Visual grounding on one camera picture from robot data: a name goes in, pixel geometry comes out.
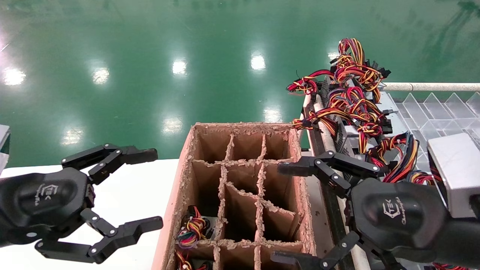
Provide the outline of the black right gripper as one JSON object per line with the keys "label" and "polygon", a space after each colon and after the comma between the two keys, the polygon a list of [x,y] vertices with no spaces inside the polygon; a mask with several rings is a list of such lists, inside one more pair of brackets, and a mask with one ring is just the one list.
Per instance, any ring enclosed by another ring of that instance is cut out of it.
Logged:
{"label": "black right gripper", "polygon": [[379,252],[416,263],[479,268],[479,222],[451,217],[436,187],[371,178],[355,186],[337,171],[358,179],[377,178],[380,167],[333,151],[277,165],[280,174],[315,176],[337,197],[350,196],[354,227],[360,235],[349,232],[324,258],[276,250],[272,261],[297,265],[301,270],[332,270],[355,245],[365,241]]}

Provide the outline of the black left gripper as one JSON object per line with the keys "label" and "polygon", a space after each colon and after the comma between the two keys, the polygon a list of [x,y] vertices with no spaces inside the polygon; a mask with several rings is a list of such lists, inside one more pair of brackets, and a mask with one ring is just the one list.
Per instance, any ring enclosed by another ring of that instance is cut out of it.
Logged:
{"label": "black left gripper", "polygon": [[[156,161],[155,148],[137,149],[104,144],[70,155],[63,168],[53,173],[29,173],[1,179],[1,247],[39,241],[35,249],[45,258],[101,264],[118,249],[138,243],[142,234],[160,230],[160,216],[139,219],[113,227],[90,208],[94,188],[124,164]],[[88,176],[80,170],[94,166]],[[84,222],[103,238],[96,244],[58,241]]]}

